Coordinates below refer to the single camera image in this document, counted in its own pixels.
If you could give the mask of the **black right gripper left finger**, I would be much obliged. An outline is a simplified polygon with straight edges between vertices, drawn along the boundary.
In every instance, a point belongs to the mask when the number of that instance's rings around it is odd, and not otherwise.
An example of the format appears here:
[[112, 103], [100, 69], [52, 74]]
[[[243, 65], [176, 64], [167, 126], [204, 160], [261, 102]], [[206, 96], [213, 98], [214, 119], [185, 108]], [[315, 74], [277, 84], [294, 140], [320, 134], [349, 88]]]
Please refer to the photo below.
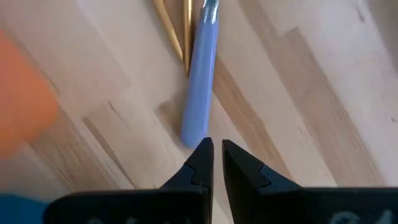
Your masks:
[[52, 202], [44, 223], [211, 223], [214, 146], [205, 138], [158, 189], [77, 192]]

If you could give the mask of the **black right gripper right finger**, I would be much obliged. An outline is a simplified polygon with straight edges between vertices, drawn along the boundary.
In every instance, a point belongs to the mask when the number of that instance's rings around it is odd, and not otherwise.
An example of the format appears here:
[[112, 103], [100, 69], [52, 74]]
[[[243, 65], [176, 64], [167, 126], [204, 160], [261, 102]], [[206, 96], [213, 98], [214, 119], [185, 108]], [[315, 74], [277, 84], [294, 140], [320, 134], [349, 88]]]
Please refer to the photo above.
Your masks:
[[222, 145], [235, 223], [397, 223], [394, 187], [302, 187], [234, 142]]

